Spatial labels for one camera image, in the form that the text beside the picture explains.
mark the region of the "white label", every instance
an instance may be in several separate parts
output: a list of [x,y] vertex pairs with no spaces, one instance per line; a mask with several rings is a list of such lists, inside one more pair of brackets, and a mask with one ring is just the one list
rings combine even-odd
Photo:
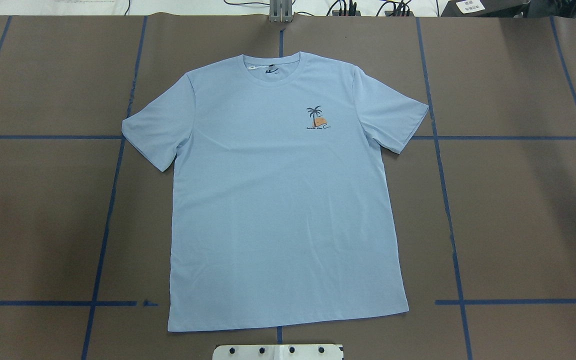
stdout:
[[480,0],[466,0],[457,2],[457,7],[462,14],[474,13],[482,10],[486,10]]

